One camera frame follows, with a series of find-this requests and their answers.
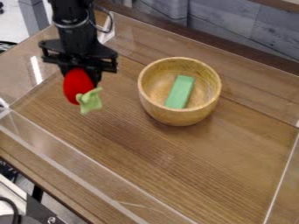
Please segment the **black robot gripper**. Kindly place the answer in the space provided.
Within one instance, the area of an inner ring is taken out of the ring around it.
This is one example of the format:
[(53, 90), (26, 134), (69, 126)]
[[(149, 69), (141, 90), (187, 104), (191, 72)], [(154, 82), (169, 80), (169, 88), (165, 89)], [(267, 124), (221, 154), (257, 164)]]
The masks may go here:
[(99, 43), (91, 24), (71, 29), (58, 28), (59, 38), (39, 42), (45, 62), (59, 66), (66, 74), (73, 68), (89, 70), (94, 87), (102, 82), (102, 72), (118, 71), (118, 52)]

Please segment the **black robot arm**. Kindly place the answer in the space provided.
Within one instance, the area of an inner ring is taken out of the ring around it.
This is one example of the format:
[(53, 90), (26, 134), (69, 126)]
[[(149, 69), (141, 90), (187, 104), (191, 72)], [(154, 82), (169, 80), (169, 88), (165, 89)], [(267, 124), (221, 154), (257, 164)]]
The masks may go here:
[(110, 34), (115, 28), (113, 13), (94, 0), (49, 2), (59, 37), (39, 42), (42, 59), (59, 66), (63, 76), (82, 68), (97, 86), (103, 72), (118, 71), (118, 52), (99, 41), (99, 32)]

